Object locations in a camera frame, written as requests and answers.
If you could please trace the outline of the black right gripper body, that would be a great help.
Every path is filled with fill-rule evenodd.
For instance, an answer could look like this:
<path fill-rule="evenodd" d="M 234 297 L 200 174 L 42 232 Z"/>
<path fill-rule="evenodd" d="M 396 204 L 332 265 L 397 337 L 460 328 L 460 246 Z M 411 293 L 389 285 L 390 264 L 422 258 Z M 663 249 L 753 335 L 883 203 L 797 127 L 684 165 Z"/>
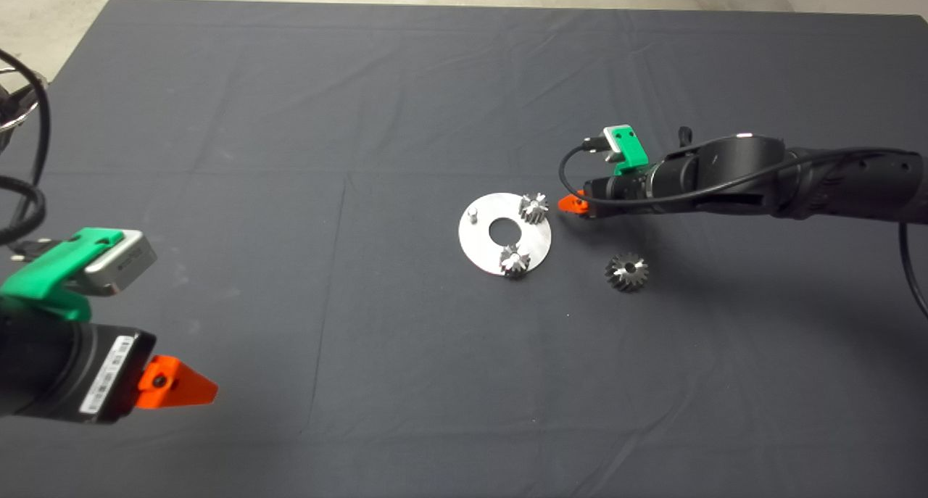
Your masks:
<path fill-rule="evenodd" d="M 584 182 L 584 195 L 608 201 L 635 201 L 647 198 L 647 185 L 656 167 L 643 167 L 630 169 L 620 175 L 595 178 Z M 584 218 L 607 218 L 623 215 L 659 214 L 662 212 L 656 205 L 640 205 L 639 207 L 614 207 L 614 205 L 587 202 L 587 213 Z"/>

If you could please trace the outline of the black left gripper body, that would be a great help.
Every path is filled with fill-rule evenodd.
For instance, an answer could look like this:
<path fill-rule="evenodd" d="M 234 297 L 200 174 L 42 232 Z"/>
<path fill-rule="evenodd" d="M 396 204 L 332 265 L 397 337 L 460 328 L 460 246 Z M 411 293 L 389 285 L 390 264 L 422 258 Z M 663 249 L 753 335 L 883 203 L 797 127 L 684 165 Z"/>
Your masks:
<path fill-rule="evenodd" d="M 114 424 L 129 415 L 140 393 L 137 383 L 156 343 L 156 336 L 139 328 L 80 324 L 73 421 Z"/>

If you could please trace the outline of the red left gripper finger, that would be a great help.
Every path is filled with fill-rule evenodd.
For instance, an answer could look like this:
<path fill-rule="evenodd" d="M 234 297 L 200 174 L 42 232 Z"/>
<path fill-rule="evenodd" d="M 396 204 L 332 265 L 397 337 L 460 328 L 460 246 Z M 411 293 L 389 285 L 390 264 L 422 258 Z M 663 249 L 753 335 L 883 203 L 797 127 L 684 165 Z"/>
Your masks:
<path fill-rule="evenodd" d="M 211 404 L 218 395 L 218 384 L 178 358 L 155 355 L 137 383 L 136 408 L 155 410 L 168 407 Z"/>

